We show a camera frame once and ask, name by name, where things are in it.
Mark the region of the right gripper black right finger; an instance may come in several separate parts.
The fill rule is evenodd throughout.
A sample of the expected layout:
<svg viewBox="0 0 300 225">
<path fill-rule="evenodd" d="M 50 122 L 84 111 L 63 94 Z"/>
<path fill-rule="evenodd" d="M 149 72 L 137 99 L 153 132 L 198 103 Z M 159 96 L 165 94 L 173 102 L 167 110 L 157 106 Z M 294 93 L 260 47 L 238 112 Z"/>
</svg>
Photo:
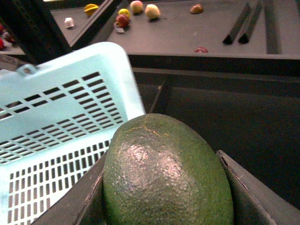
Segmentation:
<svg viewBox="0 0 300 225">
<path fill-rule="evenodd" d="M 298 225 L 300 211 L 286 202 L 222 150 L 216 153 L 227 175 L 235 225 Z"/>
</svg>

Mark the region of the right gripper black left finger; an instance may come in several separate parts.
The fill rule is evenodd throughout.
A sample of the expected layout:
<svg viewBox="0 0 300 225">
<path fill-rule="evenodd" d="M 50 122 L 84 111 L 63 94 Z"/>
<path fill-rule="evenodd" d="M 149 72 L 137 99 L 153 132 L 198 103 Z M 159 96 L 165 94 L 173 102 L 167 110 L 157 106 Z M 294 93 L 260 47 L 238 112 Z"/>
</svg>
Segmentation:
<svg viewBox="0 0 300 225">
<path fill-rule="evenodd" d="M 34 225 L 105 225 L 103 172 L 106 153 Z"/>
</svg>

